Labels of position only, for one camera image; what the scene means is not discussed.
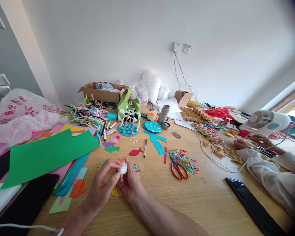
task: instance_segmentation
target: white sleeve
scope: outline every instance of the white sleeve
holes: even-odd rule
[[[263,160],[252,149],[238,150],[237,154],[247,161],[247,169],[252,176],[295,218],[295,174],[280,173],[274,163]]]

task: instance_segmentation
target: green felt bag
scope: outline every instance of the green felt bag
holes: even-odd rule
[[[141,120],[141,107],[137,98],[132,100],[132,104],[128,103],[131,97],[131,90],[126,89],[121,96],[120,102],[118,103],[118,120],[128,122],[138,122]]]

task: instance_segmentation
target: yellow paper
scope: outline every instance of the yellow paper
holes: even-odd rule
[[[60,130],[60,133],[67,130],[67,129],[71,130],[72,132],[74,132],[74,131],[82,131],[82,130],[85,131],[85,129],[82,129],[82,128],[79,128],[79,127],[76,127],[76,126],[72,126],[72,125],[69,125],[69,124],[64,124],[62,129]]]

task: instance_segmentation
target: white electric fan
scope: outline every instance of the white electric fan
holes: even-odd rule
[[[253,113],[248,121],[240,125],[239,128],[251,132],[251,135],[261,134],[268,137],[275,131],[285,129],[290,123],[291,118],[288,115],[261,110]]]

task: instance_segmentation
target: green paper fish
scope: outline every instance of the green paper fish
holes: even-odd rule
[[[119,151],[120,147],[106,147],[105,150],[112,153],[113,151]]]

